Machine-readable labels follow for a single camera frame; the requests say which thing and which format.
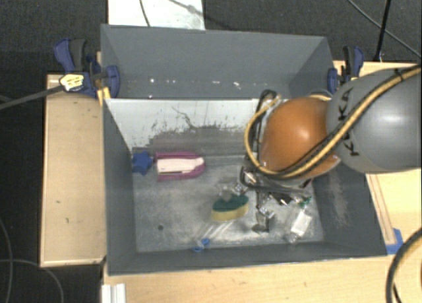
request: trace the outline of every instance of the bin floor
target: bin floor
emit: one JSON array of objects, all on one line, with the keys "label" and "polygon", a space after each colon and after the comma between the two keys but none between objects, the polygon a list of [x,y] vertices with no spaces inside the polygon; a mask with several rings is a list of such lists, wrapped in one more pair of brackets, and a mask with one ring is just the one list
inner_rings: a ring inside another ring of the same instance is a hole
[{"label": "bin floor", "polygon": [[[270,231],[259,234],[252,230],[256,224],[254,191],[247,193],[249,211],[244,217],[223,223],[211,219],[218,184],[237,180],[243,157],[205,156],[205,161],[205,172],[191,180],[157,182],[155,165],[145,176],[133,174],[137,252],[185,250],[203,237],[210,239],[210,248],[285,243],[283,222],[288,210],[275,201],[266,204],[276,212]],[[301,241],[321,241],[316,201],[309,210],[315,219]]]}]

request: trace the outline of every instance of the pink object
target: pink object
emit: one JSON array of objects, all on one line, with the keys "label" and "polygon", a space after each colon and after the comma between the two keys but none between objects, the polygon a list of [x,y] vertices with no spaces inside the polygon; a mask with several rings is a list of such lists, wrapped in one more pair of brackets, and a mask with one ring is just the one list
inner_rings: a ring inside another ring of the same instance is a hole
[{"label": "pink object", "polygon": [[155,157],[158,181],[196,178],[205,170],[203,157],[193,152],[157,152]]}]

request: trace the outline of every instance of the yellow cable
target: yellow cable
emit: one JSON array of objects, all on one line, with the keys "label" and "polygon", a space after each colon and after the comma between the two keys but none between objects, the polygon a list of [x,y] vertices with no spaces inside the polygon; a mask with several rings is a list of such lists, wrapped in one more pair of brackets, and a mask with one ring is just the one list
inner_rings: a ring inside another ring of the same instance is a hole
[{"label": "yellow cable", "polygon": [[[366,108],[368,108],[371,103],[378,98],[381,94],[385,93],[387,90],[391,89],[392,87],[396,86],[400,82],[413,77],[414,75],[421,72],[421,68],[418,67],[416,69],[412,69],[411,71],[405,72],[401,75],[398,75],[397,77],[389,80],[387,83],[379,86],[376,90],[374,90],[364,101],[361,105],[350,115],[350,118],[342,125],[342,127],[339,129],[337,134],[333,136],[333,138],[328,142],[328,144],[312,159],[307,161],[306,164],[304,164],[302,167],[284,174],[283,176],[280,176],[280,179],[284,178],[292,178],[294,176],[297,176],[298,174],[301,174],[303,172],[306,172],[309,168],[313,167],[319,160],[324,158],[324,155],[327,154],[337,143],[338,141],[347,133],[347,131],[353,126],[353,124],[357,121],[358,117],[365,111]],[[245,130],[244,135],[244,142],[246,146],[246,151],[248,154],[248,157],[251,159],[251,162],[263,173],[269,174],[269,175],[278,175],[280,172],[275,172],[273,170],[269,170],[263,166],[260,165],[259,161],[253,156],[252,150],[249,146],[249,130],[251,129],[253,123],[255,122],[256,118],[260,115],[262,115],[264,112],[266,112],[272,105],[275,104],[275,99],[271,101],[271,103],[265,107],[263,107],[259,112],[257,112],[252,119],[249,121],[247,128]]]},{"label": "yellow cable", "polygon": [[277,172],[274,172],[272,170],[269,170],[263,166],[260,165],[259,161],[253,156],[253,152],[251,147],[249,146],[249,131],[251,130],[251,127],[253,126],[255,120],[259,118],[263,113],[268,111],[273,105],[275,105],[279,100],[281,99],[281,96],[277,94],[277,96],[271,100],[269,103],[267,103],[265,106],[263,106],[258,112],[256,112],[253,117],[249,120],[245,132],[243,134],[243,142],[245,144],[246,153],[248,157],[251,159],[251,162],[256,166],[261,172],[264,172],[266,174],[272,174],[276,175]]}]

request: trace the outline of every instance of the wooden table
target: wooden table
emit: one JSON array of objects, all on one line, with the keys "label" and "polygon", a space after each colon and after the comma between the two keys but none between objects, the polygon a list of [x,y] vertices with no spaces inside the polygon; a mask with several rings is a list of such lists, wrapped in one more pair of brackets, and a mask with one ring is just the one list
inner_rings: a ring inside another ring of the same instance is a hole
[{"label": "wooden table", "polygon": [[[361,75],[403,66],[365,63]],[[48,86],[57,79],[49,76]],[[106,254],[100,105],[61,92],[47,98],[45,111],[41,266],[99,263]],[[386,238],[392,225],[407,239],[421,226],[421,171],[369,176],[369,183],[375,185]],[[125,283],[128,303],[384,302],[391,261],[385,256],[118,277],[105,273],[104,283]],[[421,248],[409,256],[396,282],[404,302],[422,297]]]}]

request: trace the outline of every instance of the black floor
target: black floor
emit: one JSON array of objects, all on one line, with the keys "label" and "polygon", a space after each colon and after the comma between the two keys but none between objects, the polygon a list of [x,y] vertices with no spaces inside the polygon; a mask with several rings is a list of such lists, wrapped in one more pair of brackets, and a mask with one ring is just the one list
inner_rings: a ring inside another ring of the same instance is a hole
[{"label": "black floor", "polygon": [[[206,28],[319,35],[328,38],[334,59],[344,45],[357,45],[371,59],[378,28],[346,0],[203,0]],[[354,0],[377,22],[385,0]],[[388,27],[421,52],[422,0],[392,0]],[[17,98],[44,87],[48,71],[60,70],[52,45],[86,38],[100,49],[99,25],[107,21],[107,0],[0,0],[0,95]],[[420,62],[386,36],[386,61]],[[17,259],[38,261],[43,159],[43,102],[0,111],[0,218]],[[0,233],[0,259],[7,259]],[[65,302],[99,302],[100,268],[54,269]],[[0,301],[7,294],[9,264],[0,263]],[[60,302],[54,280],[27,265],[15,265],[10,302]]]}]

